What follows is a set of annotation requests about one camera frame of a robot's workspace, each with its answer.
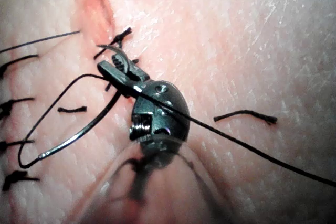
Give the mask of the left arm needle driver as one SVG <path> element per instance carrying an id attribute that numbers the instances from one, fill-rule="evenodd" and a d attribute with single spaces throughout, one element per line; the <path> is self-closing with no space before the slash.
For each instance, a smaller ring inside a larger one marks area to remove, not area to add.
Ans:
<path id="1" fill-rule="evenodd" d="M 148 80 L 131 89 L 135 98 L 129 137 L 150 149 L 177 151 L 190 131 L 189 109 L 180 90 L 167 81 Z"/>

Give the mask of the left arm needle driver jaw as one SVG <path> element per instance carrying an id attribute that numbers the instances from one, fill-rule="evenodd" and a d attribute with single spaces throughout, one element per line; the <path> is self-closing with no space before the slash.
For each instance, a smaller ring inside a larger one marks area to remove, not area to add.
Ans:
<path id="1" fill-rule="evenodd" d="M 108 80 L 125 98 L 137 98 L 141 92 L 136 87 L 136 81 L 131 80 L 125 73 L 118 70 L 107 61 L 101 61 L 97 64 L 98 71 Z"/>
<path id="2" fill-rule="evenodd" d="M 112 62 L 120 73 L 124 73 L 133 81 L 145 82 L 150 79 L 150 76 L 137 66 L 138 59 L 130 60 L 127 56 L 115 54 L 112 56 Z"/>

